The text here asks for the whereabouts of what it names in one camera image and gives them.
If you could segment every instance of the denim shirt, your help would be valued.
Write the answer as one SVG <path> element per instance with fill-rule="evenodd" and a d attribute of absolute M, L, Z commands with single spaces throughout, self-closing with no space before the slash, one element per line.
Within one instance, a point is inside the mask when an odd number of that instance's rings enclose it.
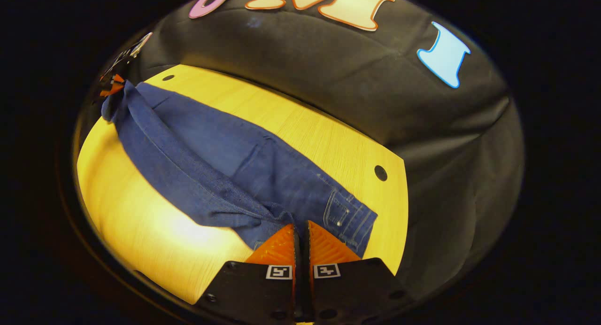
<path fill-rule="evenodd" d="M 276 135 L 175 92 L 126 82 L 102 116 L 144 178 L 198 224 L 253 250 L 286 224 L 324 227 L 362 257 L 377 214 Z"/>

